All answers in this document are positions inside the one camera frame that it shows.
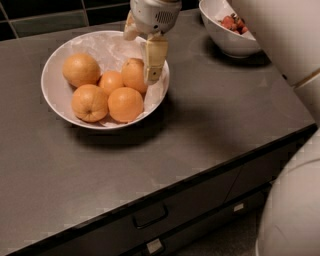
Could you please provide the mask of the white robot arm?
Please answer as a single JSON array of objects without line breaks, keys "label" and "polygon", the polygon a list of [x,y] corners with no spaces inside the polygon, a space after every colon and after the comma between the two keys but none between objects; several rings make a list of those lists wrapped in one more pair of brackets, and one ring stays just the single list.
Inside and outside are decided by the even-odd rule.
[{"label": "white robot arm", "polygon": [[[283,77],[287,88],[273,93],[276,108],[320,124],[320,0],[225,0],[249,27]],[[147,36],[142,46],[144,78],[159,80],[167,55],[164,34],[176,20],[181,0],[130,0],[124,38]],[[320,256],[320,130],[286,163],[268,195],[255,256]]]}]

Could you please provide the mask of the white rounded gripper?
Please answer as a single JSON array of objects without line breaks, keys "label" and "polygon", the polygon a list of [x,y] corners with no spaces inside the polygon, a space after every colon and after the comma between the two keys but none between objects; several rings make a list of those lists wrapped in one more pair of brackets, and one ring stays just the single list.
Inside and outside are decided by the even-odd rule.
[{"label": "white rounded gripper", "polygon": [[168,52],[168,41],[162,34],[175,25],[181,8],[181,0],[130,0],[123,38],[133,41],[141,33],[149,34],[141,44],[147,85],[155,84],[162,74]]}]

